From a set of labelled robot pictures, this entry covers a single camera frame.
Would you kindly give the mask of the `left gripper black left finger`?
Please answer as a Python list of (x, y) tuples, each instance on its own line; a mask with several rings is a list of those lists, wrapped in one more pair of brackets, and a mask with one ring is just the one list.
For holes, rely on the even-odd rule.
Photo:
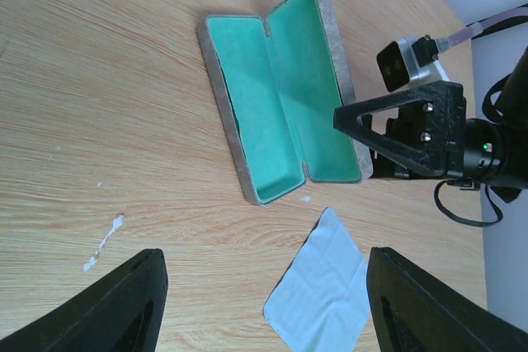
[(154, 351), (168, 291), (165, 257), (144, 249), (1, 340), (2, 351)]

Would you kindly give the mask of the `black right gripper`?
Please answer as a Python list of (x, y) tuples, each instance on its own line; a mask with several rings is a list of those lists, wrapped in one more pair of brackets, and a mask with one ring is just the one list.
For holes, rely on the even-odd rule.
[(333, 126), (370, 149), (374, 179), (490, 181), (507, 161), (504, 128), (468, 119), (456, 82), (339, 107)]

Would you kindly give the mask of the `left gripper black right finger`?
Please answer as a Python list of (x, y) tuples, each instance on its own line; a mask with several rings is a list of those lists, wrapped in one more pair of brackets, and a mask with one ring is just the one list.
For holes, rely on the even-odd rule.
[(527, 333), (389, 247), (370, 251), (370, 310), (382, 351), (526, 351)]

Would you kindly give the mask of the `light blue cleaning cloth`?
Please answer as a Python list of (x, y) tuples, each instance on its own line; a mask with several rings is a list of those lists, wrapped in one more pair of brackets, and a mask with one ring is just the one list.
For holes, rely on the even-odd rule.
[(352, 351), (370, 317), (367, 264), (327, 208), (263, 306), (293, 351)]

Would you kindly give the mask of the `grey glasses case green lining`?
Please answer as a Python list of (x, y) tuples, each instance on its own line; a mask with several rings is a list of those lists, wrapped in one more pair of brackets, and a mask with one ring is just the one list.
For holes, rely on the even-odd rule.
[(371, 178), (369, 149), (333, 126), (356, 94), (332, 0), (284, 0), (266, 16), (208, 15), (196, 33), (250, 204), (307, 181)]

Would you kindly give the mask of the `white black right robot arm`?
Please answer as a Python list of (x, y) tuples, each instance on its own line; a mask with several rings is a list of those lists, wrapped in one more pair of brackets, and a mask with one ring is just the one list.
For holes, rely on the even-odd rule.
[(436, 81), (335, 110), (336, 130), (377, 154), (375, 178), (470, 181), (510, 203), (527, 188), (527, 57), (466, 115), (464, 88)]

